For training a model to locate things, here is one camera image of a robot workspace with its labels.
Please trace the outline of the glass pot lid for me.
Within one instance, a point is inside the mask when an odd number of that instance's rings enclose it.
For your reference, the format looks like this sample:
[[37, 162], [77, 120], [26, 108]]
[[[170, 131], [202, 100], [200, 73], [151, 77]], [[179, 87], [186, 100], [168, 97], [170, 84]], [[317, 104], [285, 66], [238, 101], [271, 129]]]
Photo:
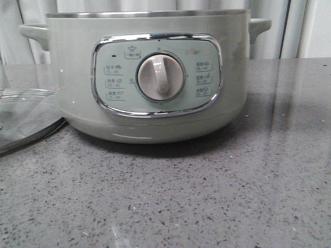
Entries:
[[65, 124], [50, 65], [1, 66], [1, 155], [50, 136]]

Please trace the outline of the beige pot timer knob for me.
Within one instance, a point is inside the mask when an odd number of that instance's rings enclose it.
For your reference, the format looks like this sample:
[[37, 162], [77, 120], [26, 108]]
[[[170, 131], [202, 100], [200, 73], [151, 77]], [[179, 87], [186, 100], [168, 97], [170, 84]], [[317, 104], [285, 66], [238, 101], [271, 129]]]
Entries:
[[167, 54], [153, 54], [138, 67], [140, 91], [153, 101], [173, 99], [184, 86], [184, 71], [180, 63]]

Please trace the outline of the pale green electric pot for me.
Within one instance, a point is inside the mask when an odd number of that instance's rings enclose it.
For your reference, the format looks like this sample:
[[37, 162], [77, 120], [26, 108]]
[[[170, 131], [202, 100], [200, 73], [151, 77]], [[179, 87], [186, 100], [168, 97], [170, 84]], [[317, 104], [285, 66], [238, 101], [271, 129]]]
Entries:
[[247, 9], [49, 13], [20, 34], [50, 53], [55, 98], [76, 129], [159, 144], [229, 124], [246, 101], [249, 46], [270, 29]]

